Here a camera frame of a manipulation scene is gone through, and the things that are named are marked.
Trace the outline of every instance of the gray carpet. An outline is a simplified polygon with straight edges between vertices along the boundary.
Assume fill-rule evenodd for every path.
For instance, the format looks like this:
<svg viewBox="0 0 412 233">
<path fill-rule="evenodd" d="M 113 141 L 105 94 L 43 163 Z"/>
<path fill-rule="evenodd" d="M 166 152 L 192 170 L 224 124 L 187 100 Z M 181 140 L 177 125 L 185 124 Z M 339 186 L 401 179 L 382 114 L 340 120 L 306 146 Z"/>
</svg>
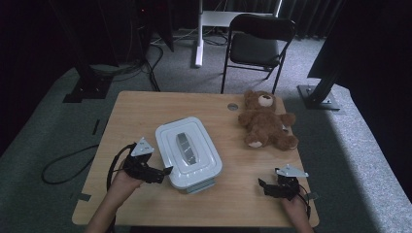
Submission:
<svg viewBox="0 0 412 233">
<path fill-rule="evenodd" d="M 220 37 L 207 39 L 224 43 Z M 333 87 L 331 93 L 342 107 L 339 112 L 307 110 L 300 99 L 298 85 L 319 82 L 306 77 L 323 42 L 292 42 L 276 90 L 287 110 L 297 116 L 293 133 L 300 140 L 298 149 L 310 175 L 311 189 L 321 196 L 316 200 L 321 220 L 316 230 L 412 232 L 411 203 L 353 103 L 350 91 L 338 85 Z M 164 54 L 154 74 L 161 91 L 220 92 L 225 46 L 205 43 L 201 68 L 193 67 L 194 40 L 175 42 L 174 52 L 164 45 L 160 47 Z M 151 47 L 149 61 L 154 64 L 159 56 L 160 50 Z M 274 75 L 269 81 L 262 81 L 262 73 L 233 69 L 228 72 L 225 93 L 243 93 L 249 88 L 270 91 L 273 85 Z M 58 185 L 43 183 L 42 170 L 61 155 L 99 143 L 120 91 L 152 90 L 148 75 L 136 72 L 116 76 L 106 99 L 63 104 L 64 96 L 72 91 L 77 79 L 77 72 L 71 69 L 55 82 L 1 157 L 0 232 L 82 232 L 85 227 L 73 224 L 71 216 L 88 168 L 72 181 Z M 97 120 L 100 126 L 95 128 Z M 47 178 L 60 181 L 70 177 L 94 153 L 95 149 L 87 150 L 55 164 L 46 173 Z M 128 232 L 129 227 L 117 229 Z M 294 232 L 290 228 L 259 231 Z"/>
</svg>

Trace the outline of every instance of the chair seat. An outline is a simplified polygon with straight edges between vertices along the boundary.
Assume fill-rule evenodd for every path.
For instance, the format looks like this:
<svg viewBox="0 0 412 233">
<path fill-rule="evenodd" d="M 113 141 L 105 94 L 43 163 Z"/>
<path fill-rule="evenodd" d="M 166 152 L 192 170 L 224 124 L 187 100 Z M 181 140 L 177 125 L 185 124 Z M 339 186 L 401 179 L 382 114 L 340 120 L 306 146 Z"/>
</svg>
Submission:
<svg viewBox="0 0 412 233">
<path fill-rule="evenodd" d="M 276 40 L 264 40 L 244 33 L 235 34 L 230 60 L 241 64 L 276 67 L 280 62 L 278 43 Z"/>
</svg>

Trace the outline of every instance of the chair backrest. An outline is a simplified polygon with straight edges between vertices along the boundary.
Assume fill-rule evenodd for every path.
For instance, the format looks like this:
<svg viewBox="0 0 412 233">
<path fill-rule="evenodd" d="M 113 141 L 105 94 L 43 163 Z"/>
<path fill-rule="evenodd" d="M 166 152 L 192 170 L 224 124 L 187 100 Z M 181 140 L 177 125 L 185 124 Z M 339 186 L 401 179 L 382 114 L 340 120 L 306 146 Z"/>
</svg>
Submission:
<svg viewBox="0 0 412 233">
<path fill-rule="evenodd" d="M 231 31 L 241 31 L 261 39 L 290 42 L 296 33 L 295 23 L 287 18 L 264 17 L 252 14 L 236 16 L 230 23 Z"/>
</svg>

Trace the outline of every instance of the white plastic container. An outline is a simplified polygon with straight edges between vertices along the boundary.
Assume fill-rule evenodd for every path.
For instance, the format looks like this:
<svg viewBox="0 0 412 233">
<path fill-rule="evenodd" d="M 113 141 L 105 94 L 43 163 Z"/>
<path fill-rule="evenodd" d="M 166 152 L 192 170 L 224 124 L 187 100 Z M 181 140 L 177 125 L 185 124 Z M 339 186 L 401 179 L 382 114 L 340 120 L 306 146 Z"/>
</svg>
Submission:
<svg viewBox="0 0 412 233">
<path fill-rule="evenodd" d="M 222 161 L 201 121 L 193 116 L 163 124 L 155 137 L 173 186 L 195 193 L 215 184 Z"/>
</svg>

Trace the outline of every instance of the teddy bear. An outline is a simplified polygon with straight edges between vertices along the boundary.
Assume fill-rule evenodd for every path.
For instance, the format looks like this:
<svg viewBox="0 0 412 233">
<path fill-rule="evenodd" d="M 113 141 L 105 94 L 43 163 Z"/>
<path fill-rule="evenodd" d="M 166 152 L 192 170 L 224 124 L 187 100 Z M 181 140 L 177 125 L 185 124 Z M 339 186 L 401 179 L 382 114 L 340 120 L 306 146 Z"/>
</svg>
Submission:
<svg viewBox="0 0 412 233">
<path fill-rule="evenodd" d="M 279 150 L 292 150 L 298 140 L 290 135 L 287 126 L 294 124 L 294 114 L 275 114 L 276 97 L 266 91 L 248 90 L 244 93 L 246 111 L 239 115 L 239 124 L 247 128 L 245 143 L 252 148 L 273 144 Z"/>
</svg>

